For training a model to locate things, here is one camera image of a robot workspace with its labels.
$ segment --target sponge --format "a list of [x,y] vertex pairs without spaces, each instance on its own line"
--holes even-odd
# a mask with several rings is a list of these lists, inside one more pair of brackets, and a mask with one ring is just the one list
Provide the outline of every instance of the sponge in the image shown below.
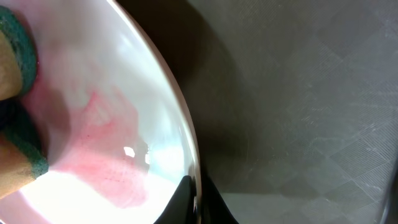
[[34,83],[36,64],[23,26],[0,6],[0,198],[49,169],[37,130],[18,101]]

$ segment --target red smear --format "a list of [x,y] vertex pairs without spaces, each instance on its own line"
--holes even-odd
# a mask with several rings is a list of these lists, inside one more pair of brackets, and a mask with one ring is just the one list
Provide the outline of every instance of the red smear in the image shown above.
[[116,91],[113,98],[94,91],[83,109],[67,111],[44,79],[36,81],[24,104],[40,133],[58,131],[63,132],[62,139],[68,138],[65,145],[57,145],[58,140],[44,134],[45,145],[48,139],[56,141],[50,144],[50,162],[56,150],[63,151],[52,169],[76,175],[119,208],[144,203],[147,170],[124,152],[125,146],[134,148],[138,137],[133,105]]

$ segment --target white plate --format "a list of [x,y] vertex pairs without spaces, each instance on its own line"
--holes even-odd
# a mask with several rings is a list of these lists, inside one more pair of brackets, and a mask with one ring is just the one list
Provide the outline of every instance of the white plate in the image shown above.
[[117,3],[0,5],[25,17],[37,46],[39,76],[23,102],[50,163],[48,174],[0,200],[4,222],[153,223],[185,175],[200,198],[195,133],[181,91]]

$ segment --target gray surface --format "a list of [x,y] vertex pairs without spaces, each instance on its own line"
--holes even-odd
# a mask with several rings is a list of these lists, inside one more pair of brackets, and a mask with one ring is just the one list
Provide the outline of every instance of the gray surface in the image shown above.
[[121,3],[241,223],[377,223],[397,154],[396,0]]

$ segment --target gray tabletop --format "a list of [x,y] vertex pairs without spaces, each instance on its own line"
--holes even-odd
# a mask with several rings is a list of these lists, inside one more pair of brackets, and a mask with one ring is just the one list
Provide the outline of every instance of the gray tabletop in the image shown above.
[[377,223],[398,139],[396,0],[119,1],[240,223]]

